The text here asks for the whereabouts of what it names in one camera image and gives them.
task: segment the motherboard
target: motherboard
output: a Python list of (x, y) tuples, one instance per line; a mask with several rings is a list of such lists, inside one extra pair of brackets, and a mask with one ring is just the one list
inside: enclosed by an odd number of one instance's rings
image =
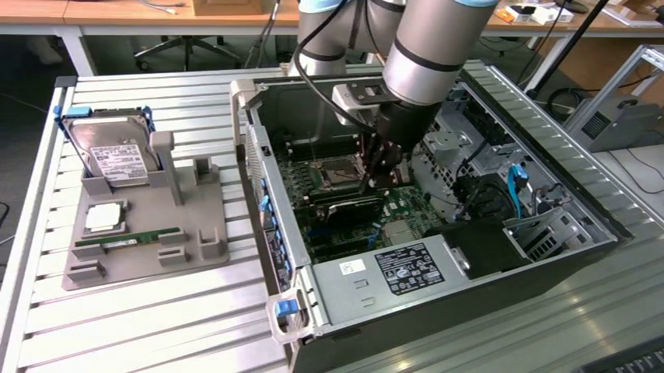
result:
[(445, 224), (417, 183), (360, 195), (355, 155), (293, 161), (287, 152), (277, 162), (315, 263), (421, 239)]

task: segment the chair wheel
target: chair wheel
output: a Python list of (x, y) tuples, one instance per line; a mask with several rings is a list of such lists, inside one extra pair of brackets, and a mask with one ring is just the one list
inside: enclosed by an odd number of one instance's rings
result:
[(148, 71), (150, 69), (150, 64), (148, 61), (137, 60), (137, 67), (141, 71)]

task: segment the metal slotted table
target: metal slotted table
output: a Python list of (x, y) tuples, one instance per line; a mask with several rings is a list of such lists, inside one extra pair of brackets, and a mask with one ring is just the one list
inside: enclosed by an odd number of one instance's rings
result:
[[(575, 150), (495, 68), (472, 62), (467, 70), (510, 103), (524, 128), (637, 239), (546, 295), (336, 373), (570, 372), (664, 331), (662, 214), (600, 162)], [(3, 373), (288, 372), (264, 309), (268, 290), (240, 185), (229, 101), (233, 80), (277, 76), (281, 69), (89, 77), (55, 89), (53, 107), (149, 105), (157, 129), (176, 132), (177, 164), (213, 157), (222, 170), (230, 262), (81, 291), (61, 288), (82, 164), (50, 115), (0, 293)]]

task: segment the warning label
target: warning label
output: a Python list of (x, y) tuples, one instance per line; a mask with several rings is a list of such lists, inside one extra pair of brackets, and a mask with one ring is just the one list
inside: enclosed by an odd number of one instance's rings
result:
[(376, 260), (396, 295), (445, 281), (424, 243), (377, 254)]
[(146, 163), (137, 144), (91, 148), (97, 164), (109, 181), (148, 177)]

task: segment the hard drive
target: hard drive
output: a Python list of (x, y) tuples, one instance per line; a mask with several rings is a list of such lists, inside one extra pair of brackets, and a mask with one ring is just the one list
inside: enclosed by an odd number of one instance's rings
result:
[(71, 108), (59, 123), (86, 166), (89, 177), (105, 177), (113, 187), (148, 183), (161, 169), (150, 147), (150, 110), (93, 111)]

